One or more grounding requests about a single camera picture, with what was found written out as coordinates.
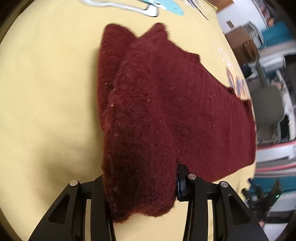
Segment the grey green chair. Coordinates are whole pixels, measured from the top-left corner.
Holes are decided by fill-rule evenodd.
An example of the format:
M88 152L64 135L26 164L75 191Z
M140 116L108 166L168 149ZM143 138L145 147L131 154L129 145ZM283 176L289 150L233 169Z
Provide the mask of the grey green chair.
M281 91L268 86L251 92L256 127L262 128L279 123L285 117Z

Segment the dark red knit sweater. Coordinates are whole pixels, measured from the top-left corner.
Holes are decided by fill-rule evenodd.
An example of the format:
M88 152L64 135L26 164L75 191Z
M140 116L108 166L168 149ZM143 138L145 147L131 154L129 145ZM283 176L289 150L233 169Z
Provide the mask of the dark red knit sweater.
M254 163L251 101L171 42L161 23L140 37L105 27L97 96L104 192L116 222L169 212L179 164L214 182Z

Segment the brown cardboard box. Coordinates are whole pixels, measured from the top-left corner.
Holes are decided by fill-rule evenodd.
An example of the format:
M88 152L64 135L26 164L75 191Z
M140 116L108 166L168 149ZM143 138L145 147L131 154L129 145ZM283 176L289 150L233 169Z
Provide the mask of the brown cardboard box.
M255 62L260 58L259 51L243 27L237 27L225 34L239 65Z

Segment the yellow dinosaur bed cover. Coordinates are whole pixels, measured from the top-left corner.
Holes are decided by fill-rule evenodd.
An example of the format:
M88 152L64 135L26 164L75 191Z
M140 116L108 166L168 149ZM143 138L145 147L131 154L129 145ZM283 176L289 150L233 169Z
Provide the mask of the yellow dinosaur bed cover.
M97 114L96 75L101 36L117 23L141 36L166 25L183 50L199 54L222 84L250 97L237 60L207 1L182 16L156 17L79 1L34 1L1 42L1 210L22 240L72 180L101 175L103 136Z

